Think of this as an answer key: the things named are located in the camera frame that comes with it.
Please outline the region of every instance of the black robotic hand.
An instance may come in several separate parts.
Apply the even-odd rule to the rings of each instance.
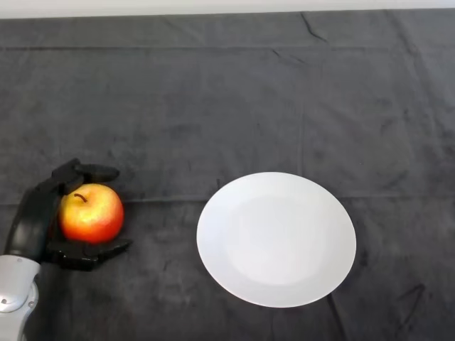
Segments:
[[[73,159],[52,172],[52,176],[24,194],[14,218],[4,254],[21,256],[38,263],[90,271],[128,248],[129,239],[105,244],[65,240],[57,226],[57,214],[64,195],[84,183],[100,183],[119,176],[116,168],[84,165]]]

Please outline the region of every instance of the white wall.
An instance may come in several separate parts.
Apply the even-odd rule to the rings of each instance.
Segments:
[[[0,0],[0,18],[455,7],[455,0]]]

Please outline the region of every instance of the red apple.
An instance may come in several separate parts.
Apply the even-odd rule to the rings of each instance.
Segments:
[[[114,239],[122,228],[123,217],[123,205],[116,192],[97,183],[80,186],[60,205],[63,235],[92,244]]]

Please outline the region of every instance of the plate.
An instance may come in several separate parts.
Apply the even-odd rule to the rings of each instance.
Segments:
[[[286,173],[232,181],[200,215],[198,250],[231,294],[274,308],[328,295],[353,264],[355,231],[340,202],[320,185]]]

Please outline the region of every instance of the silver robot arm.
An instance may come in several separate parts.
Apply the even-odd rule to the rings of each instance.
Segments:
[[[23,328],[38,304],[34,282],[40,264],[27,258],[0,256],[0,341],[22,341]]]
[[[114,180],[119,171],[84,165],[73,159],[22,197],[0,255],[0,341],[22,341],[23,329],[38,303],[35,277],[47,261],[66,269],[91,271],[122,253],[132,241],[117,239],[91,245],[68,241],[55,228],[61,198],[84,183]]]

